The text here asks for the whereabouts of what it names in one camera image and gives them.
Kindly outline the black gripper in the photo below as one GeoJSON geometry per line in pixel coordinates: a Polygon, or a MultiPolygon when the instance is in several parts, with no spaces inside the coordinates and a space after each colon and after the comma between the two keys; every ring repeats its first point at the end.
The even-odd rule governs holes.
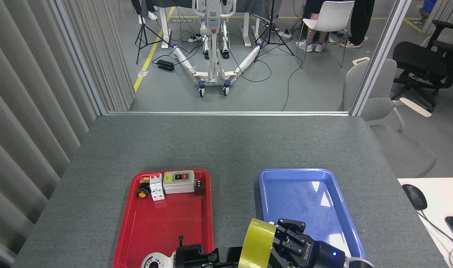
{"type": "Polygon", "coordinates": [[[272,268],[343,268],[344,251],[323,241],[306,242],[303,221],[279,218],[269,256],[272,268]]]}
{"type": "Polygon", "coordinates": [[[201,244],[179,246],[175,252],[175,267],[238,268],[242,249],[242,246],[215,248],[213,252],[206,254],[201,244]]]}

